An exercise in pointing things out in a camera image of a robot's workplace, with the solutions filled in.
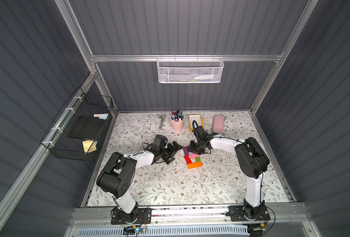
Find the pink wooden block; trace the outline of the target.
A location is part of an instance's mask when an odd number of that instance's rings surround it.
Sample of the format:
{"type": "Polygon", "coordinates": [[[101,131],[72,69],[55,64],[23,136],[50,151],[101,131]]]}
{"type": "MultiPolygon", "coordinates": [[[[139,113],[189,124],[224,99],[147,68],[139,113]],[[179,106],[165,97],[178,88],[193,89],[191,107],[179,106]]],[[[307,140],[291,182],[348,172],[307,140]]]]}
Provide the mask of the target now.
{"type": "Polygon", "coordinates": [[[189,157],[190,157],[191,159],[196,159],[196,158],[199,158],[200,155],[198,155],[198,154],[190,154],[189,157]]]}

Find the purple wooden block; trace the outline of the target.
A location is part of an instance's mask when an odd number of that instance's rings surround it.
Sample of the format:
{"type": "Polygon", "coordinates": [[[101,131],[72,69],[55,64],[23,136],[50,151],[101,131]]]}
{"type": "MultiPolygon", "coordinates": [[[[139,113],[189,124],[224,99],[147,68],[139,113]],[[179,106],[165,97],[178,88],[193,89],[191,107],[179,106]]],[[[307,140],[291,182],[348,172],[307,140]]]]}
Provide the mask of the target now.
{"type": "Polygon", "coordinates": [[[188,147],[183,147],[183,152],[185,156],[188,156],[189,155],[188,147]]]}

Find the red wooden block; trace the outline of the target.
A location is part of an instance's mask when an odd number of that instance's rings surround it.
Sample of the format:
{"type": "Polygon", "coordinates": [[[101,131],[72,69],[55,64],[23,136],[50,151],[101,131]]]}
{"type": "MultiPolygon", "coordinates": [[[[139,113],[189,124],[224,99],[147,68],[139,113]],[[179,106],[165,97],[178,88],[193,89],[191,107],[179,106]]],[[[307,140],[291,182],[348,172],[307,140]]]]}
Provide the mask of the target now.
{"type": "Polygon", "coordinates": [[[189,158],[188,155],[185,155],[184,159],[186,160],[187,164],[191,164],[192,163],[192,161],[191,161],[191,159],[189,158]]]}

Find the orange wooden block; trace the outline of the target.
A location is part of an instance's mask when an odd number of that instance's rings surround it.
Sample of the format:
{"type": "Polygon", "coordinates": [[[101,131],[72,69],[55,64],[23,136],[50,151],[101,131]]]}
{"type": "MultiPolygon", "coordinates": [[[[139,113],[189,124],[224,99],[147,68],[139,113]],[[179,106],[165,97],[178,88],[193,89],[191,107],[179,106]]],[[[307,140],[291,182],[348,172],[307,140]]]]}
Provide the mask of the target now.
{"type": "Polygon", "coordinates": [[[203,165],[202,162],[194,162],[194,163],[189,163],[187,166],[189,169],[193,169],[193,168],[201,167],[202,165],[203,165]]]}

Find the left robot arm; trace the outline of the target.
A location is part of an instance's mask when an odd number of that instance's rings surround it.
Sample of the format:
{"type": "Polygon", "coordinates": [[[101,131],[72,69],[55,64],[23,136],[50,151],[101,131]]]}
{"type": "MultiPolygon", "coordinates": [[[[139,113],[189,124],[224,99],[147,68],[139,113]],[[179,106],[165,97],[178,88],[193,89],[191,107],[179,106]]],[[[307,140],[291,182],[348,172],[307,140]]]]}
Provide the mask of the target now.
{"type": "Polygon", "coordinates": [[[129,192],[136,170],[163,163],[170,164],[183,147],[177,142],[169,143],[167,137],[156,135],[152,143],[143,143],[143,150],[130,155],[114,152],[97,177],[96,185],[112,197],[117,207],[115,218],[133,223],[139,217],[138,203],[129,192]]]}

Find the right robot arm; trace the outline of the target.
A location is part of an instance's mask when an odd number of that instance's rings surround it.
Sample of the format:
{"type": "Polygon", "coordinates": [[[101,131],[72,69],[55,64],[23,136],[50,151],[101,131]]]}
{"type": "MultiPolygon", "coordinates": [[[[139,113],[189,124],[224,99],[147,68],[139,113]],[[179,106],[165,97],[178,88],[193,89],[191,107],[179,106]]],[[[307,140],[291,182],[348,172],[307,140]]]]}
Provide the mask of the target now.
{"type": "Polygon", "coordinates": [[[197,141],[191,141],[188,150],[198,155],[206,154],[206,149],[222,150],[235,154],[241,171],[246,176],[247,191],[239,215],[249,221],[261,218],[270,219],[263,197],[263,178],[270,163],[266,153],[257,140],[249,137],[244,140],[221,136],[217,133],[207,133],[201,125],[192,121],[192,132],[197,141]]]}

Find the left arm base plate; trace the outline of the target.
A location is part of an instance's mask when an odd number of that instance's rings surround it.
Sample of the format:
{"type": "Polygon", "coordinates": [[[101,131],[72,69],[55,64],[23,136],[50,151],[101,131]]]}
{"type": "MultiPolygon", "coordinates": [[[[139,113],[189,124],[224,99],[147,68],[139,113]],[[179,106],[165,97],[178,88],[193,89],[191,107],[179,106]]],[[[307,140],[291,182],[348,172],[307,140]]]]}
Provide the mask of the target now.
{"type": "Polygon", "coordinates": [[[150,224],[152,217],[152,209],[150,207],[135,207],[130,214],[126,214],[119,208],[115,207],[111,210],[111,225],[139,225],[150,224]]]}

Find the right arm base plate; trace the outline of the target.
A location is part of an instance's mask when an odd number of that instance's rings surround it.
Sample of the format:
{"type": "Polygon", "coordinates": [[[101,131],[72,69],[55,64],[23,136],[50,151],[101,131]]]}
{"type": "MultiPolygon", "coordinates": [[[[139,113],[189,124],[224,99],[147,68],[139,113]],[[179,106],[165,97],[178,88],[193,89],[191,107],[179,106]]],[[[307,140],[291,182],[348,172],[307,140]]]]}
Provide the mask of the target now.
{"type": "Polygon", "coordinates": [[[228,207],[225,213],[231,221],[262,221],[267,223],[271,220],[269,211],[266,206],[251,207],[249,205],[232,205],[228,207]]]}

